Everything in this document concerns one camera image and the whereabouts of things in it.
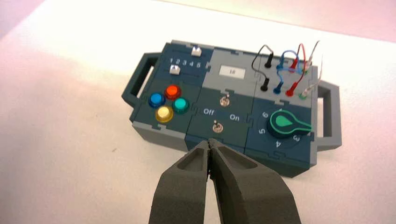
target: black wire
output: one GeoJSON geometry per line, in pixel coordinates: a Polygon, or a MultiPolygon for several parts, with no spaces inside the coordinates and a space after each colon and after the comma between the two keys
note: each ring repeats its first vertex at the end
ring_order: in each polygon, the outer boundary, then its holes
{"type": "Polygon", "coordinates": [[[262,72],[262,71],[260,71],[260,70],[258,70],[258,69],[256,69],[256,68],[254,68],[254,66],[253,66],[253,64],[255,63],[256,58],[260,55],[260,52],[261,52],[261,50],[262,50],[264,47],[267,47],[268,50],[270,50],[272,54],[274,53],[274,52],[271,50],[271,48],[269,48],[266,44],[264,44],[264,45],[260,48],[259,52],[257,52],[256,57],[255,57],[255,58],[253,59],[253,61],[252,61],[252,69],[253,69],[255,72],[258,72],[258,73],[262,74],[265,78],[267,78],[267,75],[266,75],[264,72],[262,72]]]}

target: green knob indicator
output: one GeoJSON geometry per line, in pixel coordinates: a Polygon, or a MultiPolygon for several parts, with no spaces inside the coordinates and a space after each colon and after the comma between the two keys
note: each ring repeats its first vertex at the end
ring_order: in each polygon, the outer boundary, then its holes
{"type": "Polygon", "coordinates": [[[275,138],[284,139],[295,134],[308,134],[312,127],[302,122],[287,110],[279,109],[273,112],[267,121],[269,133],[275,138]]]}

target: panel module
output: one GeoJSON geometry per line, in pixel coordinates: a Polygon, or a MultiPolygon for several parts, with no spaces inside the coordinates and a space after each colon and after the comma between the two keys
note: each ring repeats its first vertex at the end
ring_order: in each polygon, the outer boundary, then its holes
{"type": "Polygon", "coordinates": [[[302,72],[283,70],[280,85],[279,71],[296,60],[263,54],[254,60],[256,56],[179,41],[167,43],[162,53],[145,54],[122,95],[134,108],[133,127],[145,140],[179,150],[215,138],[282,175],[308,170],[316,164],[318,150],[341,145],[338,87],[324,81],[312,85],[318,68],[311,66],[293,96],[287,96],[302,72]],[[267,91],[253,61],[269,78],[267,91]],[[299,96],[310,85],[310,94],[299,96]],[[324,98],[321,138],[316,135],[318,97],[324,98]]]}

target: gray handle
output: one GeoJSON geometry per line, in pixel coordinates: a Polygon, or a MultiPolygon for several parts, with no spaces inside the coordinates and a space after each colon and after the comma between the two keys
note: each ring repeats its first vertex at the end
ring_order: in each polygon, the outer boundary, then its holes
{"type": "Polygon", "coordinates": [[[323,98],[323,137],[315,140],[318,151],[338,148],[342,143],[339,87],[321,81],[318,85],[318,98],[323,98]]]}

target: red plug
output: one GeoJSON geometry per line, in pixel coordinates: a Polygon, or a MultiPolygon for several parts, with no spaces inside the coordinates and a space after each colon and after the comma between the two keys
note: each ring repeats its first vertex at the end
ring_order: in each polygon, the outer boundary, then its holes
{"type": "Polygon", "coordinates": [[[296,59],[294,59],[293,64],[290,66],[290,68],[291,68],[291,69],[296,69],[297,63],[298,63],[298,60],[297,60],[297,58],[296,58],[296,59]]]}
{"type": "Polygon", "coordinates": [[[286,96],[292,97],[294,94],[294,90],[297,88],[298,83],[293,83],[289,90],[286,91],[286,96]]]}

